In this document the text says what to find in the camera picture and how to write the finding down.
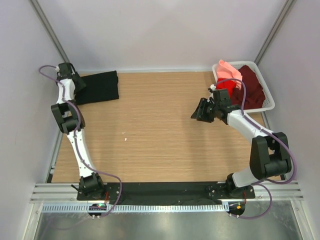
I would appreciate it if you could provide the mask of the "black t shirt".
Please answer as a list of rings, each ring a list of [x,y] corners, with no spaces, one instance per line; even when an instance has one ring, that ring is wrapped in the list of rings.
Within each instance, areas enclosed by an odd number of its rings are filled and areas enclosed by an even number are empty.
[[[75,94],[78,106],[119,99],[119,78],[116,71],[87,75],[82,79],[86,87]]]

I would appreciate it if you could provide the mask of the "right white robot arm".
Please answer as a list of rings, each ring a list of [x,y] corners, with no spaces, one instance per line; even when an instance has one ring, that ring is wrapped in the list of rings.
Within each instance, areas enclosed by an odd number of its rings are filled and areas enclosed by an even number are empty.
[[[209,98],[201,98],[191,118],[206,123],[219,119],[241,133],[251,145],[249,166],[226,178],[225,192],[229,197],[237,198],[250,185],[292,170],[287,136],[265,128],[240,105],[233,105],[227,90],[213,90]]]

